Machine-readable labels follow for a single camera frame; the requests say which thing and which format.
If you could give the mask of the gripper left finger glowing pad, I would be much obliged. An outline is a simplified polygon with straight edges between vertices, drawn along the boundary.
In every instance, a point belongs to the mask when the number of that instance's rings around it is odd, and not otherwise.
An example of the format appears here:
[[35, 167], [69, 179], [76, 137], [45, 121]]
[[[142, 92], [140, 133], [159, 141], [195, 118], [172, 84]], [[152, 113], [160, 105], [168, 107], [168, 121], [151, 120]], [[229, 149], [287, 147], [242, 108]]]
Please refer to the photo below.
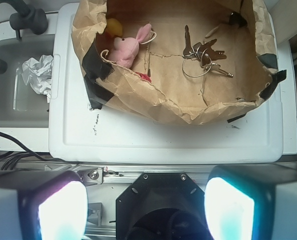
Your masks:
[[0, 240], [80, 240], [87, 217], [76, 172], [0, 171]]

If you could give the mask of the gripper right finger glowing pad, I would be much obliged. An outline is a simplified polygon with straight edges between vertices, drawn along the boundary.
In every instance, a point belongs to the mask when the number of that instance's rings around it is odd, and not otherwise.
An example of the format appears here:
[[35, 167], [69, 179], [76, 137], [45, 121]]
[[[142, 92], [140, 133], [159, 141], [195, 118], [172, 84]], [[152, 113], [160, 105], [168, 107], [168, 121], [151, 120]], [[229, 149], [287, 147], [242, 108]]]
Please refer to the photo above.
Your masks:
[[221, 164], [204, 209], [215, 240], [297, 240], [297, 164]]

